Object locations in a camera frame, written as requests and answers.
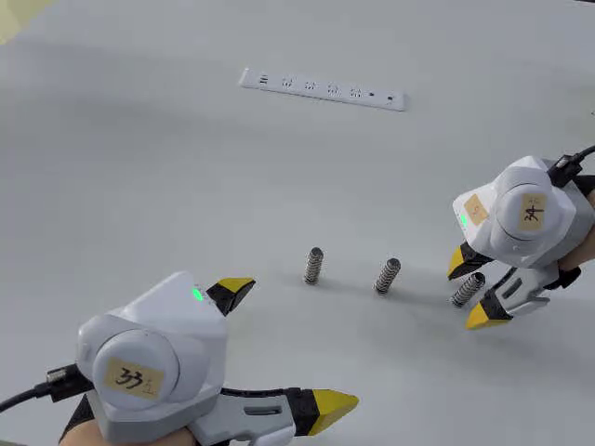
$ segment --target label sticker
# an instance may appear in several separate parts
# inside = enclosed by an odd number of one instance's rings
[[[465,209],[467,210],[467,213],[469,214],[469,217],[475,226],[480,226],[482,222],[488,217],[487,211],[483,207],[483,204],[480,201],[480,197],[477,196],[477,193],[474,193],[471,198],[465,202]]]
[[[145,400],[156,400],[164,380],[160,370],[110,358],[103,384],[118,392]]]
[[[519,218],[519,230],[540,230],[546,214],[548,196],[545,193],[524,193]]]

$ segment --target metal spring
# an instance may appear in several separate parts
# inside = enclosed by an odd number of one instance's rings
[[[450,298],[451,304],[457,308],[463,307],[474,297],[478,291],[485,285],[485,276],[480,272],[474,272],[471,276],[460,286],[456,293]]]
[[[387,260],[387,264],[382,267],[380,271],[380,277],[374,284],[374,288],[376,291],[381,294],[385,295],[390,288],[390,284],[394,281],[394,278],[397,277],[399,271],[401,270],[401,262],[397,258],[390,258]]]
[[[318,282],[320,269],[323,266],[324,253],[319,247],[314,247],[308,254],[308,263],[306,265],[306,274],[304,274],[304,282],[313,285]]]

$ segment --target green led light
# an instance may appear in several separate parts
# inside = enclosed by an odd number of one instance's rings
[[[201,292],[198,291],[198,289],[194,288],[192,292],[194,293],[194,297],[196,297],[196,300],[198,300],[199,302],[203,301],[204,297],[203,295],[201,295]]]

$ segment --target electrical socket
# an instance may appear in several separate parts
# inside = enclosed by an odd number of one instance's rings
[[[404,112],[406,108],[406,96],[399,91],[323,81],[297,74],[278,75],[246,68],[240,78],[240,86],[396,112]]]

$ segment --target human hand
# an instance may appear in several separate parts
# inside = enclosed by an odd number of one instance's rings
[[[86,421],[66,434],[59,446],[196,446],[188,429],[180,429],[151,443],[126,443],[114,445],[103,439],[96,420]]]
[[[587,199],[595,208],[595,190],[591,191]],[[570,271],[593,258],[595,258],[595,226],[591,228],[581,244],[558,261],[558,266],[562,271]]]

